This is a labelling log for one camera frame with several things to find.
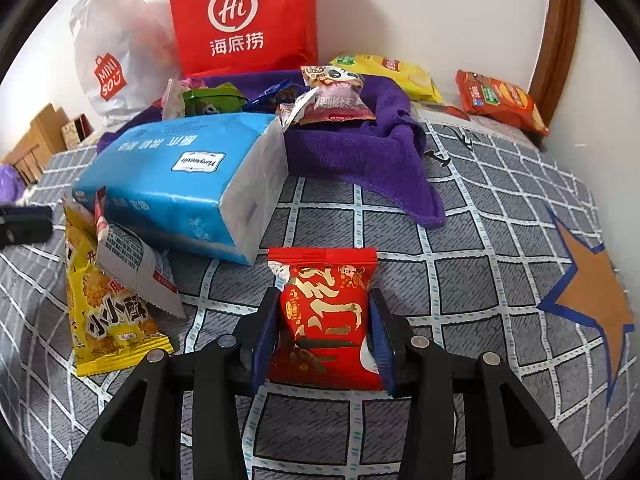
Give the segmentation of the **red snack packet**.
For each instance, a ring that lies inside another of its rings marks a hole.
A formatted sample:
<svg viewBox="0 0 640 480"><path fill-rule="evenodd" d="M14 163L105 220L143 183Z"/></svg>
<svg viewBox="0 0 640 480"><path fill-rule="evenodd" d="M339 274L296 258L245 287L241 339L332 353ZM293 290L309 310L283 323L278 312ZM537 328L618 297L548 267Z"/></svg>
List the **red snack packet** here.
<svg viewBox="0 0 640 480"><path fill-rule="evenodd" d="M270 382L381 390L382 379L367 342L376 250L271 247L268 266L283 283Z"/></svg>

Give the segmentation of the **white red barcode packet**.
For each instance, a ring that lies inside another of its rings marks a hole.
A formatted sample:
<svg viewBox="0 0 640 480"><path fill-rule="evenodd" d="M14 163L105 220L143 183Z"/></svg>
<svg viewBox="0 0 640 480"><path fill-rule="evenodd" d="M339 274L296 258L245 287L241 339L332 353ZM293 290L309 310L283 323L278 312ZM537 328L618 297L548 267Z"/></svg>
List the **white red barcode packet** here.
<svg viewBox="0 0 640 480"><path fill-rule="evenodd" d="M94 198L98 266L146 302L176 318L185 318L168 258L142 238L106 218L106 188Z"/></svg>

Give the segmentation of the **yellow crisps snack packet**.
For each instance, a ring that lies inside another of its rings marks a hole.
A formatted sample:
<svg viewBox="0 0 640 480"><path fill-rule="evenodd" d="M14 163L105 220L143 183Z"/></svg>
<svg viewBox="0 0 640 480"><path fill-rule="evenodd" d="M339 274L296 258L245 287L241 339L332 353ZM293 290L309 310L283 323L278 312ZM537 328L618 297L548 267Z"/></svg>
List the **yellow crisps snack packet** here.
<svg viewBox="0 0 640 480"><path fill-rule="evenodd" d="M174 352L150 305L98 266L92 215L64 200L66 302L79 376L137 365L152 350Z"/></svg>

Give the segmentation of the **cardboard boxes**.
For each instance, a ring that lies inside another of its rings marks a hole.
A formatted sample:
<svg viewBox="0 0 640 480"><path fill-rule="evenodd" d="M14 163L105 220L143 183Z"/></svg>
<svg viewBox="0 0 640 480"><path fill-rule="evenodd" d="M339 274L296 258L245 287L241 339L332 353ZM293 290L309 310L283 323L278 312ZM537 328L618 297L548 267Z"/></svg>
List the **cardboard boxes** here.
<svg viewBox="0 0 640 480"><path fill-rule="evenodd" d="M85 114L70 119L62 107L49 103L32 118L24 136L2 162L13 167L25 184L34 184L54 155L79 148L93 131Z"/></svg>

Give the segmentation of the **blue tissue pack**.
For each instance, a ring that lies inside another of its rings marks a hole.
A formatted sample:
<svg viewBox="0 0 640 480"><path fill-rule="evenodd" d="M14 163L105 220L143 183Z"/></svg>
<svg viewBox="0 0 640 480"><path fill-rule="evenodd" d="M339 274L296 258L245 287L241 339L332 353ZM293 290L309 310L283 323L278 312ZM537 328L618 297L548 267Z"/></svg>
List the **blue tissue pack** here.
<svg viewBox="0 0 640 480"><path fill-rule="evenodd" d="M250 266L288 177L281 121L227 113L148 122L96 155L72 187L157 248Z"/></svg>

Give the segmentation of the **pale pink snack packet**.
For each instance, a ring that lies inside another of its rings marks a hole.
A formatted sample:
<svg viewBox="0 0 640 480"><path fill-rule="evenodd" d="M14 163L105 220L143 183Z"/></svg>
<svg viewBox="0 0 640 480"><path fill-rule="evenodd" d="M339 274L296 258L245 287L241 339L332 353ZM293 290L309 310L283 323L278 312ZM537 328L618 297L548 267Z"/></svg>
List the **pale pink snack packet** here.
<svg viewBox="0 0 640 480"><path fill-rule="evenodd" d="M207 84L203 79L192 77L186 79L170 78L165 92L160 98L162 119L171 120L186 116L186 104L184 104L183 95L188 91L206 87Z"/></svg>

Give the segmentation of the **white Miniso plastic bag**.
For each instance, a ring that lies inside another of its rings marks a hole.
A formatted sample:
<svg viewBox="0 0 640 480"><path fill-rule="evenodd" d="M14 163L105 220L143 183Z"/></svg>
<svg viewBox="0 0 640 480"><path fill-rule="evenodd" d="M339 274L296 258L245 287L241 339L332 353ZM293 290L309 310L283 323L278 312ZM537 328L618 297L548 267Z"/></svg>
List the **white Miniso plastic bag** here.
<svg viewBox="0 0 640 480"><path fill-rule="evenodd" d="M70 32L81 89L105 127L145 110L180 74L175 44L144 0L79 0Z"/></svg>

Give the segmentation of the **purple towel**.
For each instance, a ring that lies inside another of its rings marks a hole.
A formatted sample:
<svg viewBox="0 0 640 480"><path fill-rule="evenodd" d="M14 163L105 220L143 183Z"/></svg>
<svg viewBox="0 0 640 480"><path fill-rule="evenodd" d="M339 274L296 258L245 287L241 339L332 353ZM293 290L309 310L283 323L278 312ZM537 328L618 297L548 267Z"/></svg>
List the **purple towel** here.
<svg viewBox="0 0 640 480"><path fill-rule="evenodd" d="M423 166L426 134L411 116L408 96L390 78L367 76L361 99L375 114L373 120L288 129L288 173L359 185L390 200L425 229L443 226L445 208Z"/></svg>

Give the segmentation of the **green snack packet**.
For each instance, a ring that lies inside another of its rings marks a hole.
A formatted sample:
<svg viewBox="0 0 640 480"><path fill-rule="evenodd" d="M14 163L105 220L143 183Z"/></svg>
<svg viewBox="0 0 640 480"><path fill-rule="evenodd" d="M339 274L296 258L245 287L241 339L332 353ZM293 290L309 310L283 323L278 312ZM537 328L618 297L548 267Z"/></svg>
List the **green snack packet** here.
<svg viewBox="0 0 640 480"><path fill-rule="evenodd" d="M186 117L236 113L248 102L231 82L218 84L214 88L188 90L182 98Z"/></svg>

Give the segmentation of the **pink panda snack packet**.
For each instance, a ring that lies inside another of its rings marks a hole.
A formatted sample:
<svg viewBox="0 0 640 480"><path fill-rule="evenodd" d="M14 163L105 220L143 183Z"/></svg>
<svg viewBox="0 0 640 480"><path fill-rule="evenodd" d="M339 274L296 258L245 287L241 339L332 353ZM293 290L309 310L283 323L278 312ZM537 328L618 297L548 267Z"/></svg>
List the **pink panda snack packet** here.
<svg viewBox="0 0 640 480"><path fill-rule="evenodd" d="M283 128L375 120L375 114L361 99L364 81L360 75L332 65L302 66L300 72L309 90L292 104L278 106Z"/></svg>

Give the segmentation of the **orange chips bag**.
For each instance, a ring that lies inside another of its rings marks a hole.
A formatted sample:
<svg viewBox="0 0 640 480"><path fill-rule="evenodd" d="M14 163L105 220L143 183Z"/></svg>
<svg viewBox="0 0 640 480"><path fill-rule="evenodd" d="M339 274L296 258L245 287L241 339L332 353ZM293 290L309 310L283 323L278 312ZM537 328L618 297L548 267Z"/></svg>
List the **orange chips bag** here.
<svg viewBox="0 0 640 480"><path fill-rule="evenodd" d="M466 114L487 116L542 136L549 133L533 98L516 84L469 70L457 71L456 84Z"/></svg>

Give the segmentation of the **yellow chips bag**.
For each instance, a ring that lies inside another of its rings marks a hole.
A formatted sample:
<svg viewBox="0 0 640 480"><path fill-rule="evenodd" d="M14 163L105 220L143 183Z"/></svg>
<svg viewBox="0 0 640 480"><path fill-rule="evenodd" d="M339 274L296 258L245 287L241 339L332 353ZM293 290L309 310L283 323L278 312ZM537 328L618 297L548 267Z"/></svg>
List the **yellow chips bag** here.
<svg viewBox="0 0 640 480"><path fill-rule="evenodd" d="M331 64L358 74L393 79L410 100L436 104L444 102L431 75L419 65L373 54L337 55Z"/></svg>

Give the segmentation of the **red paper shopping bag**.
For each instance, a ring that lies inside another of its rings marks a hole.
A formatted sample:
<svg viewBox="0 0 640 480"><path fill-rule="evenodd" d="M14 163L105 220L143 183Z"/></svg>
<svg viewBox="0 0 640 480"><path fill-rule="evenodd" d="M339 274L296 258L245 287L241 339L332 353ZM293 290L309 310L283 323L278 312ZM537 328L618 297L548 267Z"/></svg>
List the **red paper shopping bag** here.
<svg viewBox="0 0 640 480"><path fill-rule="evenodd" d="M186 76L318 63L316 0L169 0Z"/></svg>

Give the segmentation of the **brown wooden door frame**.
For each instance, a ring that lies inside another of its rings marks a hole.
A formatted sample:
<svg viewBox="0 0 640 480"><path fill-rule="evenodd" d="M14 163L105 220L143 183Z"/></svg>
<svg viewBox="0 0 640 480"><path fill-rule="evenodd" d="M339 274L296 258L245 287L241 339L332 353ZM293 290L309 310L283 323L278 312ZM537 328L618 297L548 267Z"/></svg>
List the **brown wooden door frame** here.
<svg viewBox="0 0 640 480"><path fill-rule="evenodd" d="M540 116L550 126L575 51L582 0L548 0L537 63L529 84Z"/></svg>

